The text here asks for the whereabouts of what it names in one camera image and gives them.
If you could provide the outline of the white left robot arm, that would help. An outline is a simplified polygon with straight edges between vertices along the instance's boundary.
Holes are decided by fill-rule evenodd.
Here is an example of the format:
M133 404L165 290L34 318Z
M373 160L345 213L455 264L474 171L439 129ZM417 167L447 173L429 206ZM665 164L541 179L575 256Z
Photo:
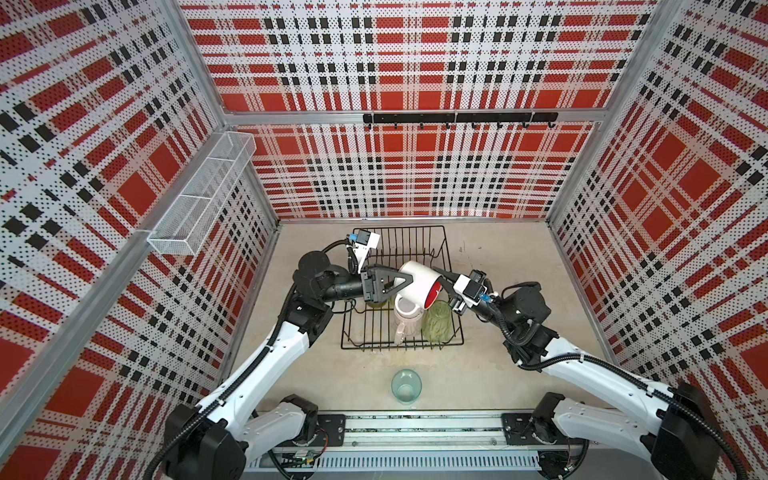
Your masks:
M306 353L334 315L333 303L392 297L426 308L439 293L440 276L419 263L398 269L368 265L365 247L350 247L350 269L330 262L326 251L301 257L269 336L229 378L195 406L176 407L165 423L164 446L144 476L171 479L238 479L254 459L317 429L317 406L297 395L259 415L257 406L283 373Z

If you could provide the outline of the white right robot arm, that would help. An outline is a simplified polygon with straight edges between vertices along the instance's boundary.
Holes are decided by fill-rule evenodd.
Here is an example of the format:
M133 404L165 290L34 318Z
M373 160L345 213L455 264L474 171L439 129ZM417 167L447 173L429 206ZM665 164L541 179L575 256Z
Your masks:
M545 327L551 310L539 283L521 282L496 293L480 271L446 272L439 282L458 313L470 310L501 331L518 368L567 381L605 402L598 408L546 394L531 416L540 442L563 436L603 444L649 462L665 479L711 479L720 459L727 458L737 478L746 478L700 390L631 373Z

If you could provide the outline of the red interior white mug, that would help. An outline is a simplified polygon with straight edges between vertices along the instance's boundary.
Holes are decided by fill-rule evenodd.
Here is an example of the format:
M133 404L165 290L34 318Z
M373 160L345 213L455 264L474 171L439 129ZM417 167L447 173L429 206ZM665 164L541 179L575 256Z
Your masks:
M400 269L413 275L413 282L403 291L403 297L428 310L442 290L441 274L416 261L403 264Z

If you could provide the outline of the clear green glass tumbler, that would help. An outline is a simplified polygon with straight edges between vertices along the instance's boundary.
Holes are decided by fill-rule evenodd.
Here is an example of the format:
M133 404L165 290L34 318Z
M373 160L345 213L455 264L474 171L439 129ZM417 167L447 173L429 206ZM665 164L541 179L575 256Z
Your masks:
M425 312L422 320L422 335L430 343L444 344L450 341L454 333L452 310L443 300L435 301Z

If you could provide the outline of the lavender ceramic mug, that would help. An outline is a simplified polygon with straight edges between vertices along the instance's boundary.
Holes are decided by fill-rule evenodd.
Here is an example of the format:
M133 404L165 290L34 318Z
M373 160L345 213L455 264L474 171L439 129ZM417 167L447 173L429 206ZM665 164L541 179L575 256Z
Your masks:
M397 295L394 301L394 315L397 321L394 343L402 345L408 340L414 340L421 329L424 310L402 295Z

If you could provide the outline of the teal glass cup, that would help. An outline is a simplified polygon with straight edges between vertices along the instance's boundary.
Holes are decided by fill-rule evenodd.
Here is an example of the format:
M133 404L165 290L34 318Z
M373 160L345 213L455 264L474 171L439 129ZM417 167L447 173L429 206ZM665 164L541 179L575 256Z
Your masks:
M421 377L411 369L402 369L392 378L391 391L395 399L405 405L413 404L421 395Z

